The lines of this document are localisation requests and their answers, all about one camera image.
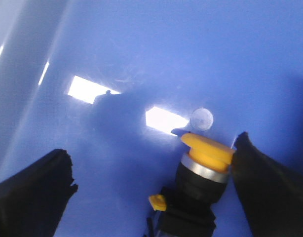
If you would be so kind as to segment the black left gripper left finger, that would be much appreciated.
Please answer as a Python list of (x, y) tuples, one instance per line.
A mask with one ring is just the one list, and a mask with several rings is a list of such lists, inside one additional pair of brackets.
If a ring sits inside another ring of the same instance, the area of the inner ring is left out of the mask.
[(0, 237), (52, 237), (77, 192), (72, 160), (54, 149), (0, 183)]

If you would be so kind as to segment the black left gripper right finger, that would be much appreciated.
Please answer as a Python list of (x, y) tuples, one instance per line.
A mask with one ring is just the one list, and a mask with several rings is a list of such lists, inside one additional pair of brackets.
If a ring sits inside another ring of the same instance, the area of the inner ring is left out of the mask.
[(255, 237), (303, 237), (303, 176), (260, 152), (241, 133), (231, 175)]

